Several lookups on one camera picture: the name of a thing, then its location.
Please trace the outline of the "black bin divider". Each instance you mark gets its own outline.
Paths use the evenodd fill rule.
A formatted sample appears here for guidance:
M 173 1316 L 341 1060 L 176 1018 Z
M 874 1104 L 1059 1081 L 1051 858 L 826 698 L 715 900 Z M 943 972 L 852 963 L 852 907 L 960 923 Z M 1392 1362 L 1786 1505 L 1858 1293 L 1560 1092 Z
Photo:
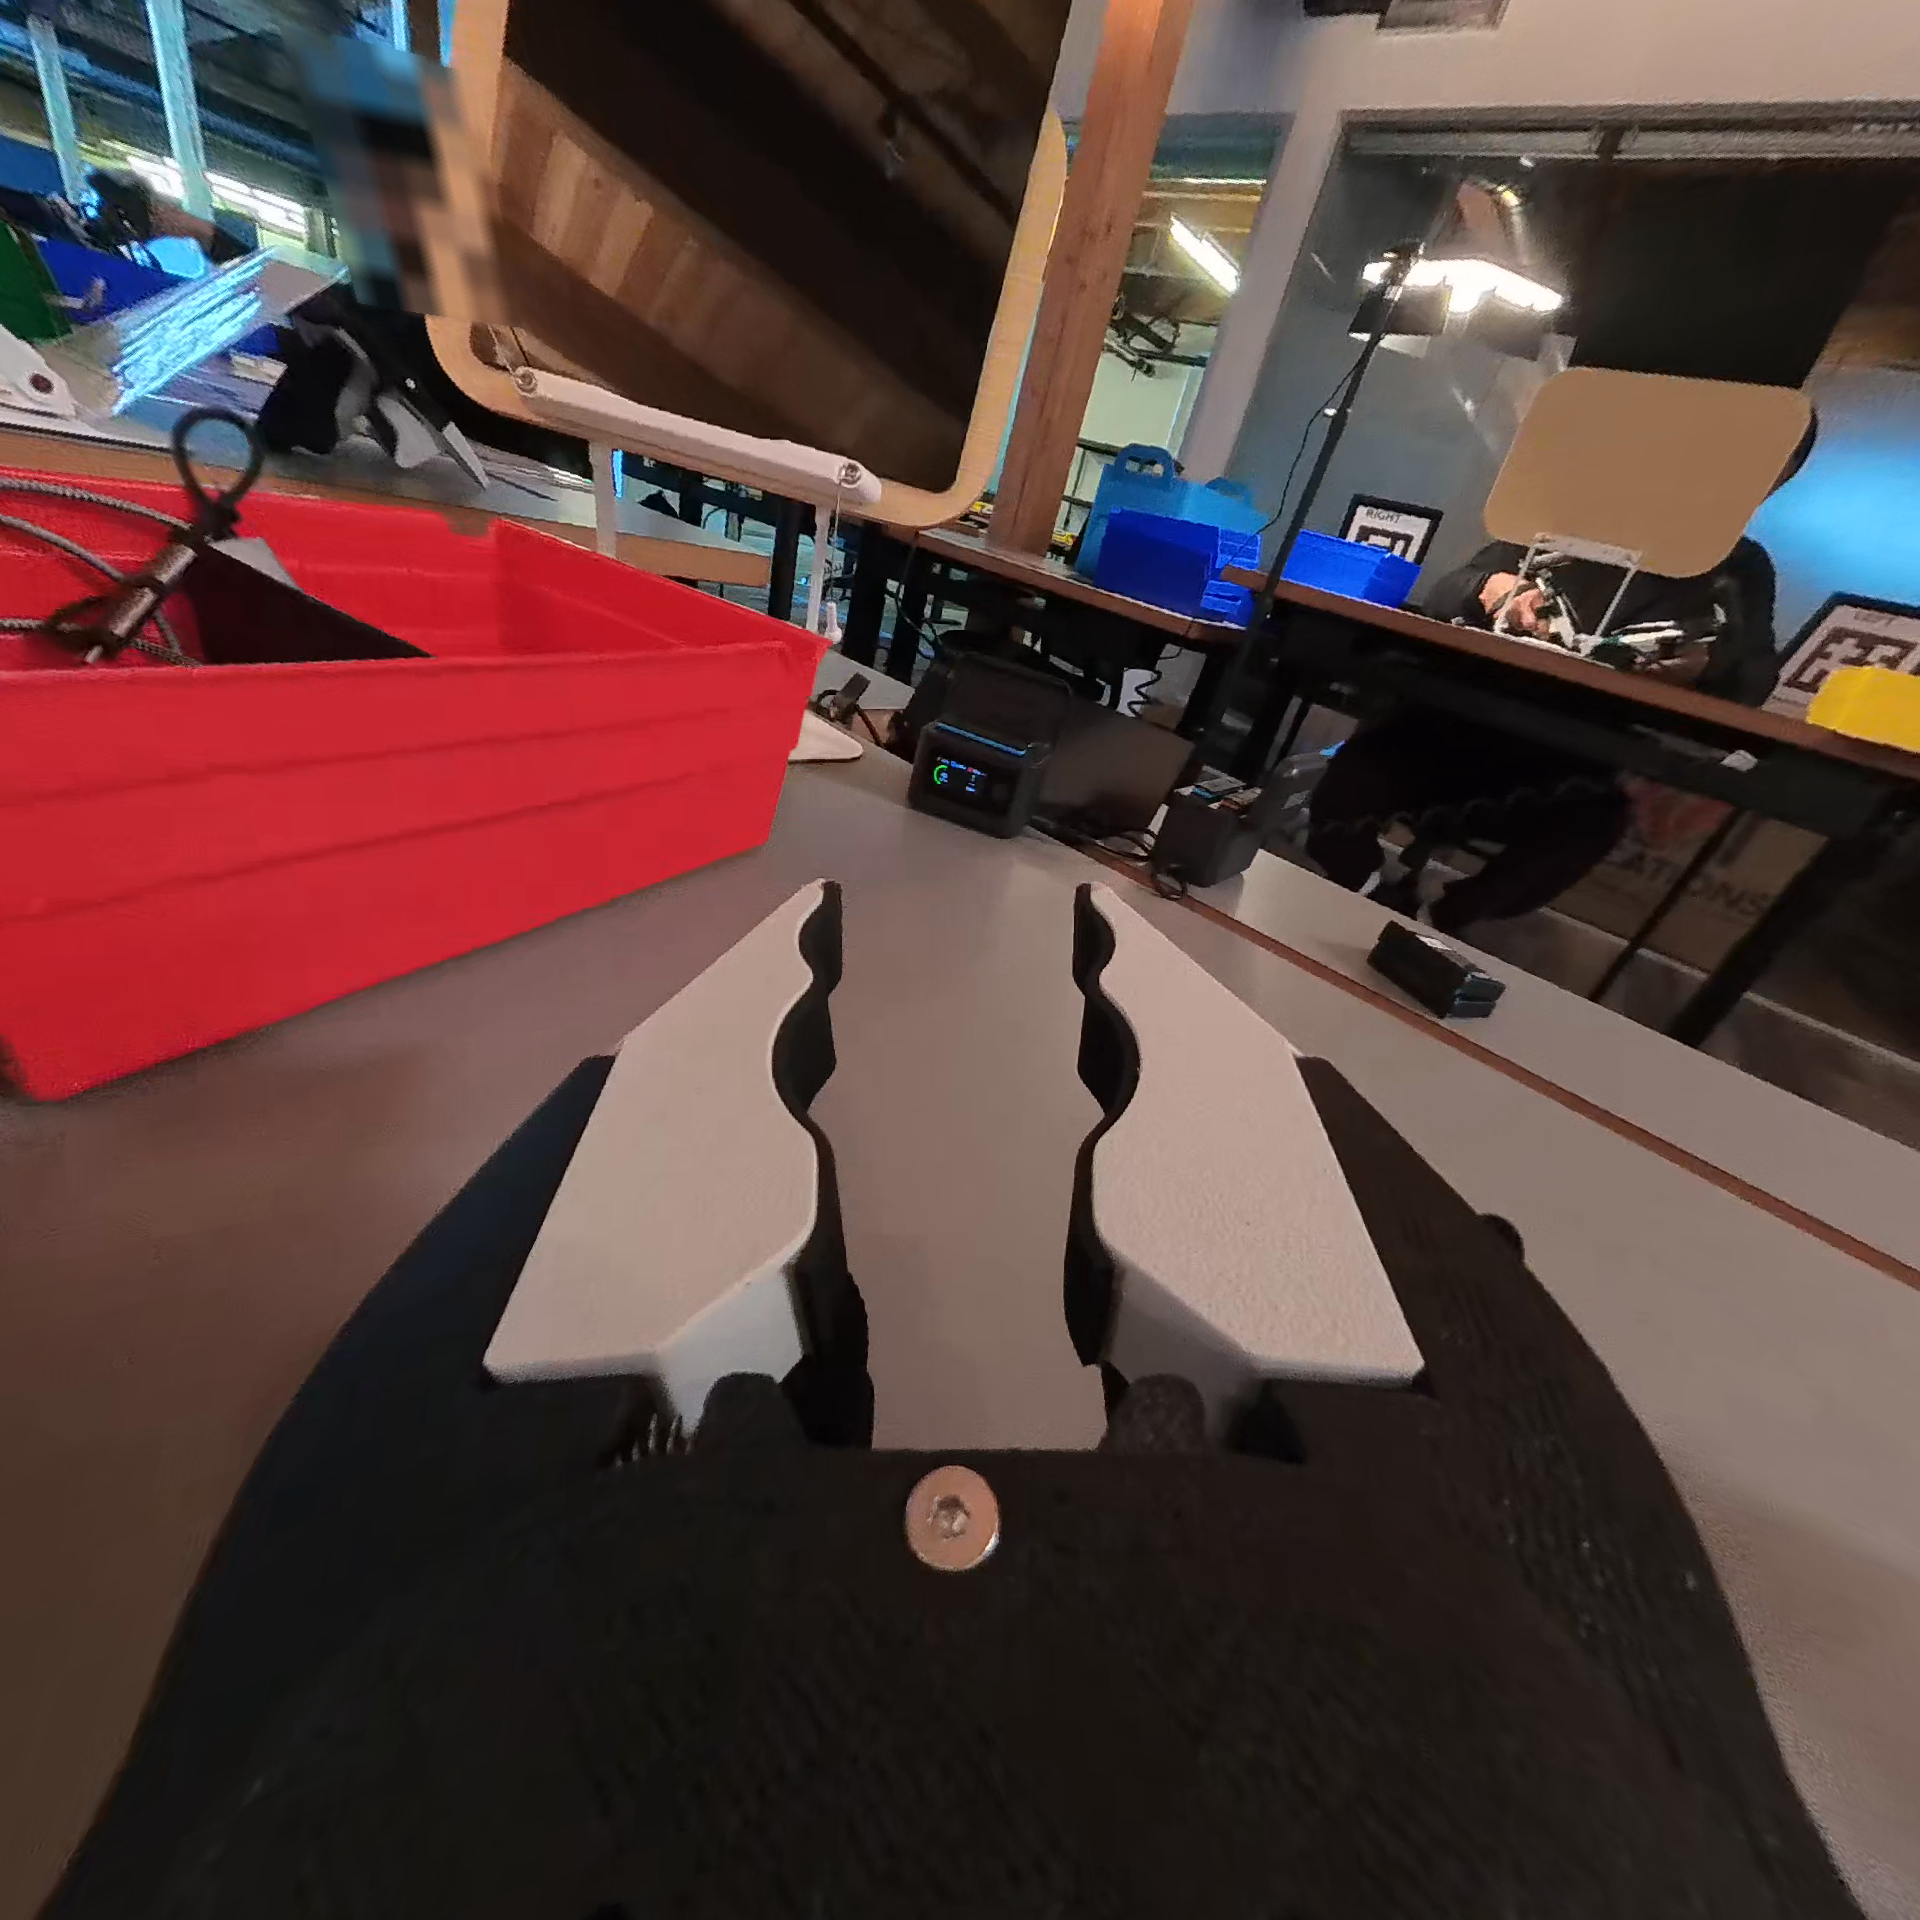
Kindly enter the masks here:
M 419 645 L 301 595 L 264 537 L 215 537 L 173 595 L 199 664 L 368 664 Z

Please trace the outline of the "wooden post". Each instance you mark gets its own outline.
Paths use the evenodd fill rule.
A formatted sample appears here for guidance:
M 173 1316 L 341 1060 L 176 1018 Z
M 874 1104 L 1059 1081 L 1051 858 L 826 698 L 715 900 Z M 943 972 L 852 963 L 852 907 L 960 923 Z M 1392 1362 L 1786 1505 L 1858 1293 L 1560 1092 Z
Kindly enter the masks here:
M 1189 0 L 1107 0 L 1051 243 L 1037 333 L 1002 454 L 987 545 L 1045 555 L 1080 429 L 1089 410 L 1107 317 L 1134 254 L 1140 202 L 1184 61 Z

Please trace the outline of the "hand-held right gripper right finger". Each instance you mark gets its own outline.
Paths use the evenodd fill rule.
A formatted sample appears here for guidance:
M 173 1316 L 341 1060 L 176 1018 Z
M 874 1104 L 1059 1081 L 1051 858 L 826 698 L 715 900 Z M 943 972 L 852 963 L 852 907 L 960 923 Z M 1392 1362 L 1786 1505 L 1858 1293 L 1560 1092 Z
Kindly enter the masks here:
M 1224 1439 L 1269 1383 L 1421 1383 L 1304 1053 L 1107 881 L 1071 893 L 1080 1082 L 1069 1342 L 1111 1419 L 1184 1383 Z

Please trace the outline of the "black power station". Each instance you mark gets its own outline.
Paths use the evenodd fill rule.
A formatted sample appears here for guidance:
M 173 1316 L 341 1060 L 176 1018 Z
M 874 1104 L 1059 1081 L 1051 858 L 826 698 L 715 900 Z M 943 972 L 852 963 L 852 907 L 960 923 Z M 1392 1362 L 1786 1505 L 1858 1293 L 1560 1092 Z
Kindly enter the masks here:
M 984 833 L 1021 833 L 1053 772 L 1071 685 L 1009 659 L 943 659 L 907 705 L 907 806 Z

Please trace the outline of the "framed printed tag sign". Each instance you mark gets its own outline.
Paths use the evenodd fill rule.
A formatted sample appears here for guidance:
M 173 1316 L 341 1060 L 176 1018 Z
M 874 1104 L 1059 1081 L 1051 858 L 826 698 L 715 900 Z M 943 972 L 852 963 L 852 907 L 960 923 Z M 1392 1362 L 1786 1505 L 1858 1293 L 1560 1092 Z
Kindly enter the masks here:
M 1920 673 L 1920 612 L 1893 599 L 1829 595 L 1786 645 L 1763 714 L 1805 724 L 1829 671 Z
M 1372 550 L 1406 555 L 1406 562 L 1421 570 L 1429 550 L 1432 550 L 1442 523 L 1444 523 L 1444 510 L 1432 510 L 1432 502 L 1349 492 L 1349 502 L 1341 518 L 1341 537 L 1372 545 Z

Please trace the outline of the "red plastic bin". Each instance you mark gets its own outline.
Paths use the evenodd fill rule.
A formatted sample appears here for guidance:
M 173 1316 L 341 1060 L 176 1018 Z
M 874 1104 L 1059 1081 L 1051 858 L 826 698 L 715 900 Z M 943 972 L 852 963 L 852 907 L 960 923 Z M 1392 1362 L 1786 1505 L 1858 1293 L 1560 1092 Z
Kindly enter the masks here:
M 199 664 L 49 619 L 136 586 L 176 489 L 7 471 L 0 1053 L 58 1104 L 755 851 L 826 639 L 526 523 L 257 492 L 237 534 L 424 659 Z

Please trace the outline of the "small black box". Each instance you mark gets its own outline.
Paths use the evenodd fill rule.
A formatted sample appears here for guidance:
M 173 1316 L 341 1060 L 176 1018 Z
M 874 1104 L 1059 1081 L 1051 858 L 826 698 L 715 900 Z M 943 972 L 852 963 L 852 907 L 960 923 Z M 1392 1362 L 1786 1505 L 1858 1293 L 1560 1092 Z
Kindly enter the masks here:
M 1412 993 L 1429 1018 L 1485 1018 L 1502 993 L 1493 972 L 1442 945 L 1429 923 L 1381 923 L 1364 967 Z

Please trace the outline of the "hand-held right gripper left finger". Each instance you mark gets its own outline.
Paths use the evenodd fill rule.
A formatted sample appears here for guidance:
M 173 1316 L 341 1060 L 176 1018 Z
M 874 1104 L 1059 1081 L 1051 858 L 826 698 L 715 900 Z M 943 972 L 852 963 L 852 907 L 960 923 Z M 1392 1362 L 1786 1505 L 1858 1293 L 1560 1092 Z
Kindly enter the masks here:
M 842 881 L 819 875 L 609 1053 L 483 1375 L 641 1383 L 692 1431 L 728 1375 L 787 1385 L 803 1439 L 871 1445 L 871 1330 L 836 1150 Z

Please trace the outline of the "metal helping hand tool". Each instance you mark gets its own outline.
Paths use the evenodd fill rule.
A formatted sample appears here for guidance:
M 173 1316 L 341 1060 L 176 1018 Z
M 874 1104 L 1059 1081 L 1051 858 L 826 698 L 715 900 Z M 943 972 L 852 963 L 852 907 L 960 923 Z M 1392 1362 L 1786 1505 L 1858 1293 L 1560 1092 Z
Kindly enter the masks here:
M 1600 628 L 1581 628 L 1581 619 L 1571 603 L 1571 586 L 1565 586 L 1571 562 L 1617 570 L 1617 595 L 1603 599 Z M 1633 574 L 1639 574 L 1633 545 L 1533 534 L 1524 545 L 1524 570 L 1518 570 L 1508 595 L 1493 603 L 1485 628 L 1508 634 L 1524 645 L 1585 659 L 1585 664 L 1629 671 L 1629 673 L 1662 671 L 1668 659 L 1690 659 L 1690 650 L 1713 650 L 1713 639 L 1726 634 L 1718 603 L 1693 612 L 1693 619 L 1654 619 L 1654 620 L 1617 628 L 1617 603 Z

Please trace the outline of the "wood-framed dark screen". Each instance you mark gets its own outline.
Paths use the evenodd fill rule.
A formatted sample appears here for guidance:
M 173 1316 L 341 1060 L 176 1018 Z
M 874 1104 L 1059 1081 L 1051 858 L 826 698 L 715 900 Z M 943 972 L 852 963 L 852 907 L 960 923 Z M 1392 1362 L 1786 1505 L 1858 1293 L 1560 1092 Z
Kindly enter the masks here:
M 987 480 L 1069 191 L 1069 0 L 451 12 L 477 410 L 891 528 Z

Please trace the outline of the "wooden desk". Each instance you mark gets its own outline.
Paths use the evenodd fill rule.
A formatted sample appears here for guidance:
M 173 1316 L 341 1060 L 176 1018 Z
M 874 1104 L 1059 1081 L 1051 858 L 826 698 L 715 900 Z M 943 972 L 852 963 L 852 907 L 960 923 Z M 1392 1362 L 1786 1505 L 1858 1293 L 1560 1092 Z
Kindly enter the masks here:
M 1125 673 L 1189 664 L 1189 685 L 1173 691 L 1173 736 L 1197 767 L 1262 774 L 1269 749 L 1248 715 L 1231 715 L 1231 691 L 1253 664 L 1253 639 L 1214 619 L 1162 612 L 1107 586 L 1089 586 L 1053 555 L 1002 550 L 975 534 L 923 528 L 896 570 L 896 639 L 891 671 L 911 671 L 923 650 L 984 650 L 1069 681 L 1080 698 L 1121 705 Z
M 1262 774 L 1288 715 L 1304 714 L 1320 681 L 1417 698 L 1816 833 L 1813 858 L 1668 1014 L 1662 1036 L 1690 1049 L 1736 1014 L 1794 935 L 1904 848 L 1920 806 L 1916 750 L 1297 582 L 1272 586 L 1272 612 L 1253 612 L 1224 664 L 1200 664 L 1184 731 L 1200 749 L 1221 742 L 1237 774 Z

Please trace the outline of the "yellow plastic bin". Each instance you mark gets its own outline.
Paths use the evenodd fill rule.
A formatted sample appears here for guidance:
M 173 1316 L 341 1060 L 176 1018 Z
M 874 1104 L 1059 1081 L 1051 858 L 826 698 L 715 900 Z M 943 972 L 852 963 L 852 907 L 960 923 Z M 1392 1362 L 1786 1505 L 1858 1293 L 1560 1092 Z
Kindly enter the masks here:
M 1886 664 L 1845 664 L 1805 698 L 1805 724 L 1891 750 L 1920 750 L 1920 673 Z

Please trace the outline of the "black charger box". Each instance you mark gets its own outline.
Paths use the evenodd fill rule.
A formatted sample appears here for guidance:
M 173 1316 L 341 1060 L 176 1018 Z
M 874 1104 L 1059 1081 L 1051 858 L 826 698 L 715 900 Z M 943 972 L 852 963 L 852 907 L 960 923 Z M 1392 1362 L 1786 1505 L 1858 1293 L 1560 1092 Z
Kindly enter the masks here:
M 1184 888 L 1214 888 L 1224 875 L 1246 875 L 1262 839 L 1269 839 L 1269 787 L 1231 774 L 1197 774 L 1169 793 L 1143 865 L 1162 888 L 1184 893 Z

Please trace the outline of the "blue plastic bin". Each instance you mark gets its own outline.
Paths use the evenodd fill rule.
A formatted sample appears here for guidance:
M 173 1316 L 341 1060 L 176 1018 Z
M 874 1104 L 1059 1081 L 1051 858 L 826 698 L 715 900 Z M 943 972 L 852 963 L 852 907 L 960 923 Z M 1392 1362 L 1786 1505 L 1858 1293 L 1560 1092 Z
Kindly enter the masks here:
M 42 254 L 49 276 L 54 276 L 54 308 L 73 326 L 93 326 L 104 317 L 126 317 L 136 301 L 152 301 L 165 288 L 193 282 L 186 272 L 165 272 L 165 269 L 150 269 L 150 262 L 128 262 L 128 254 L 104 254 L 104 247 L 88 247 L 88 243 L 65 243 L 65 236 L 37 236 L 37 254 Z
M 1277 582 L 1406 612 L 1421 562 L 1372 537 L 1291 534 L 1291 545 L 1277 550 Z
M 1253 570 L 1262 537 L 1189 518 L 1111 510 L 1089 550 L 1089 586 L 1173 612 L 1184 620 L 1248 628 L 1253 595 L 1224 570 Z

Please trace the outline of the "light blue crate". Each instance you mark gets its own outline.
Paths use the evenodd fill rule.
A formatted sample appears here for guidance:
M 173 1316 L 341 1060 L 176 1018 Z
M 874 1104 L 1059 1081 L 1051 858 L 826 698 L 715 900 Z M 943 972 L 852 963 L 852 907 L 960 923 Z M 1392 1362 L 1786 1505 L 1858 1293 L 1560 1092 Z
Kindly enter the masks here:
M 1162 445 L 1125 445 L 1101 471 L 1101 480 L 1089 492 L 1089 523 L 1086 523 L 1086 534 L 1071 545 L 1071 570 L 1086 582 L 1096 574 L 1096 550 L 1101 550 L 1101 534 L 1107 534 L 1111 510 L 1221 528 L 1221 562 L 1231 562 L 1231 570 L 1262 562 L 1262 528 L 1269 523 L 1262 523 L 1248 489 L 1237 489 L 1237 480 L 1184 480 L 1173 453 L 1162 453 Z

